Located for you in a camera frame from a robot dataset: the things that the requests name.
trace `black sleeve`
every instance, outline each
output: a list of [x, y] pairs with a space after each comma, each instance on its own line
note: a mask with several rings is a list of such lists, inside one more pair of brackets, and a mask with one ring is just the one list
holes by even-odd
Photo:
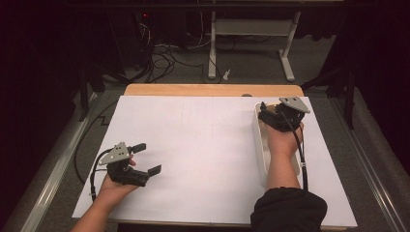
[[258, 199], [250, 216], [253, 232], [320, 231], [328, 206], [299, 188], [272, 188]]

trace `white paper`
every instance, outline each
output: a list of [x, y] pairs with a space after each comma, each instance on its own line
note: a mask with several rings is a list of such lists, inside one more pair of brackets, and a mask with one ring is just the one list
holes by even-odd
[[[326, 200], [325, 226], [357, 226], [308, 98], [305, 156], [309, 190]], [[124, 141], [146, 143], [134, 155], [135, 169], [162, 165], [145, 188], [131, 193], [110, 219], [186, 223], [250, 224], [264, 193], [252, 134], [254, 106], [278, 98], [120, 98], [100, 152]], [[100, 188], [105, 172], [96, 174]], [[73, 212], [80, 218], [92, 200], [87, 180]]]

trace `wrist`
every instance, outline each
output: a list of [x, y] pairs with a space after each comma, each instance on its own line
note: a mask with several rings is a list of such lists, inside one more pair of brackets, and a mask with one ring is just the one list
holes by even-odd
[[271, 160], [291, 160], [293, 154], [291, 152], [274, 152], [271, 153]]
[[102, 214], [109, 215], [114, 210], [114, 207], [110, 207], [108, 204], [97, 198], [91, 205], [91, 209], [99, 211]]

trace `wooden table edge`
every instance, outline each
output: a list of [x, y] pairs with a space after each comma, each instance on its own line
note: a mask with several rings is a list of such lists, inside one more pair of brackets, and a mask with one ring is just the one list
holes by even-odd
[[191, 96], [191, 97], [302, 97], [298, 85], [247, 84], [130, 84], [125, 96]]

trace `white box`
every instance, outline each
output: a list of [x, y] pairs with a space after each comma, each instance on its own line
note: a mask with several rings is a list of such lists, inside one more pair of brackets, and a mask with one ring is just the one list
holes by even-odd
[[[267, 103], [267, 105], [279, 104], [279, 102]], [[266, 179], [268, 176], [269, 165], [271, 163], [271, 153], [268, 147], [268, 133], [266, 132], [264, 123], [258, 119], [258, 114], [260, 112], [260, 103], [258, 103], [254, 108], [253, 120], [252, 120], [252, 130], [253, 138], [255, 141], [257, 163], [259, 169], [259, 176], [262, 186], [266, 186]], [[300, 158], [296, 154], [292, 157], [292, 165], [296, 176], [301, 174]]]

